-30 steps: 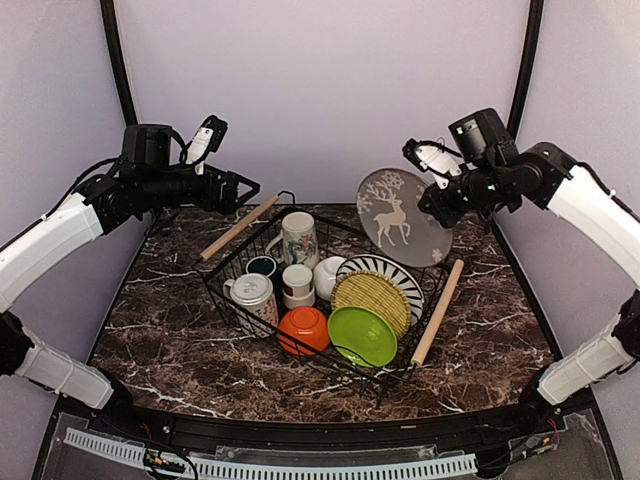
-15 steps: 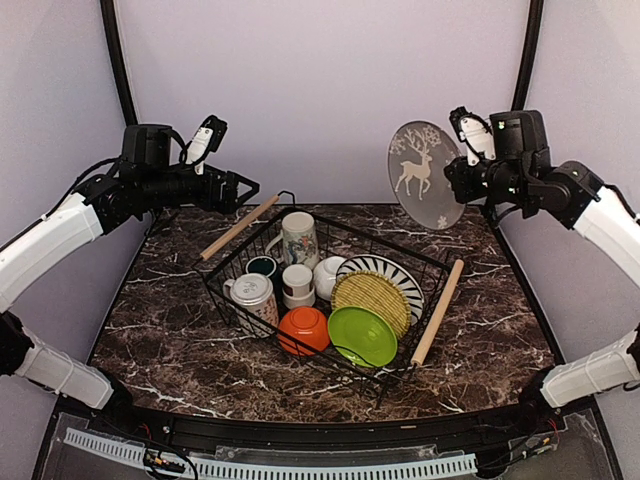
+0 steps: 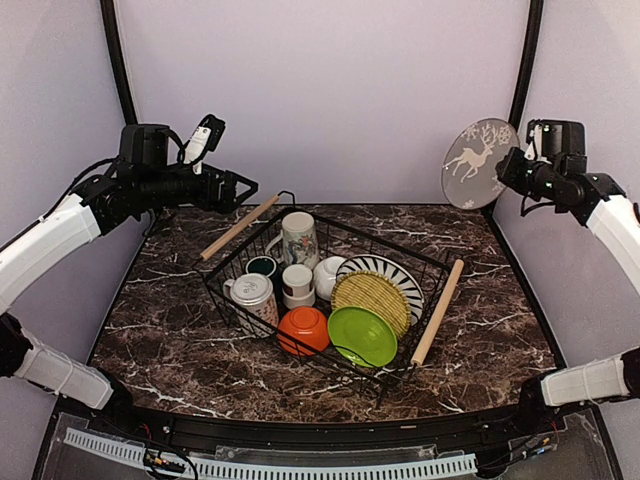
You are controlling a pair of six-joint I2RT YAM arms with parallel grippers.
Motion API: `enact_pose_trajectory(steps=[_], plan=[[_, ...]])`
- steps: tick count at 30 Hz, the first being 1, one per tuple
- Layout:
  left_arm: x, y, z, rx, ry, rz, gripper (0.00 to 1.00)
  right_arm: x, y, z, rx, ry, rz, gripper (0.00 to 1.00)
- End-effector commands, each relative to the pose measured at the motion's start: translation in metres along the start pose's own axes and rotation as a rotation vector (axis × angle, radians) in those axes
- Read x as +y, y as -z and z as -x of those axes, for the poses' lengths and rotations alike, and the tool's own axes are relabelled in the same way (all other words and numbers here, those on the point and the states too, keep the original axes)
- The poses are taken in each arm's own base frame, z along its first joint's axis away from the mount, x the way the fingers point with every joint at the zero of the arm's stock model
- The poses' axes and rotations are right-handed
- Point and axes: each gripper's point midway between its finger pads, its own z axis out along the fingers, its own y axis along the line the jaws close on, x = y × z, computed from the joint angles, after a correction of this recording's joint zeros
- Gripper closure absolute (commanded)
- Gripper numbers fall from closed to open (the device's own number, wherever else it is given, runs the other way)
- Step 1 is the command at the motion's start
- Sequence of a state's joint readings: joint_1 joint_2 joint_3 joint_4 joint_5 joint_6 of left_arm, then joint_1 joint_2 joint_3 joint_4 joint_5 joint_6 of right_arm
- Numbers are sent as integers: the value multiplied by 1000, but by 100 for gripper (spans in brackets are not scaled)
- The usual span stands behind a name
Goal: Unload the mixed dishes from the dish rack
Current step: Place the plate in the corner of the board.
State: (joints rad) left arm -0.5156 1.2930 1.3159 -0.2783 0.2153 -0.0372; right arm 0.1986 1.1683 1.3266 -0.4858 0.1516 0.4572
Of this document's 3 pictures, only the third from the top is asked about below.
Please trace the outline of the black white striped plate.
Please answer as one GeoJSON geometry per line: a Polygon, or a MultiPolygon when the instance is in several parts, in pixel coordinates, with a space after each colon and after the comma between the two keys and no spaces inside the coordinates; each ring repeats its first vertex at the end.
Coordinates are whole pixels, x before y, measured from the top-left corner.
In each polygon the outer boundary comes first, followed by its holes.
{"type": "Polygon", "coordinates": [[[336,272],[340,280],[349,273],[368,271],[383,275],[393,282],[405,295],[411,310],[410,323],[415,325],[422,317],[425,295],[415,278],[400,264],[375,254],[360,254],[341,263],[336,272]]]}

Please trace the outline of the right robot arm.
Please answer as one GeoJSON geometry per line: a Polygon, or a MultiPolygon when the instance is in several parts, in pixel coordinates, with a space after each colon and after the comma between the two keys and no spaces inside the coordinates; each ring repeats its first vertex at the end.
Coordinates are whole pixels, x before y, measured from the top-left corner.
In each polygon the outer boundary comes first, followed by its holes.
{"type": "MultiPolygon", "coordinates": [[[[582,123],[530,121],[526,146],[511,148],[495,170],[498,180],[520,195],[522,217],[543,207],[570,214],[609,252],[631,285],[639,285],[639,206],[610,175],[588,171],[582,123]]],[[[530,434],[566,405],[638,396],[639,350],[631,348],[526,381],[510,424],[530,434]]]]}

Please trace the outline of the yellow woven pattern plate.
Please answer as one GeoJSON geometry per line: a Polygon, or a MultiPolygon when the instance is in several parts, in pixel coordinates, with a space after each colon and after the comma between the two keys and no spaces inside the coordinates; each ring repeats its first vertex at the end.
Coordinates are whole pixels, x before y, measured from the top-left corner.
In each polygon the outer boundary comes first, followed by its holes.
{"type": "Polygon", "coordinates": [[[348,273],[336,281],[331,294],[333,309],[356,306],[376,313],[385,320],[398,338],[411,325],[411,308],[406,295],[385,276],[370,272],[348,273]]]}

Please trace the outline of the lime green plate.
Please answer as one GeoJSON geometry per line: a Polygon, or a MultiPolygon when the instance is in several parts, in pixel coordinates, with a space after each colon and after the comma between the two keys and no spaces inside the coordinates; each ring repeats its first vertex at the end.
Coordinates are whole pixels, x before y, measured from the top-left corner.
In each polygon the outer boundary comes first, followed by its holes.
{"type": "Polygon", "coordinates": [[[357,366],[384,367],[398,351],[396,334],[390,325],[362,307],[334,309],[328,319],[328,333],[335,349],[357,366]]]}

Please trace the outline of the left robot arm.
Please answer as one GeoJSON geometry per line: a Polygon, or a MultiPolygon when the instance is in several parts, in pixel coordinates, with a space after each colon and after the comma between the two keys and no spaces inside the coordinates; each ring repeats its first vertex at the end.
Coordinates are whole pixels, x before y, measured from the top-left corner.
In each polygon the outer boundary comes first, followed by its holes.
{"type": "Polygon", "coordinates": [[[191,205],[221,214],[238,209],[258,185],[205,164],[226,124],[205,116],[188,141],[164,124],[132,124],[119,153],[83,170],[55,205],[1,248],[1,374],[101,411],[120,436],[141,427],[130,394],[111,375],[82,364],[28,332],[10,312],[37,280],[77,250],[145,212],[191,205]]]}

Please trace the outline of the grey deer pattern plate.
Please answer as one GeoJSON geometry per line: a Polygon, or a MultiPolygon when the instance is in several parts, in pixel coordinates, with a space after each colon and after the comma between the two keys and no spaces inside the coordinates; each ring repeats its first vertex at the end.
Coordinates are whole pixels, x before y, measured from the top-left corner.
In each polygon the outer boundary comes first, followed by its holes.
{"type": "Polygon", "coordinates": [[[486,118],[466,127],[453,142],[441,170],[446,200],[456,208],[488,206],[505,190],[496,165],[512,147],[520,147],[517,131],[508,122],[486,118]]]}

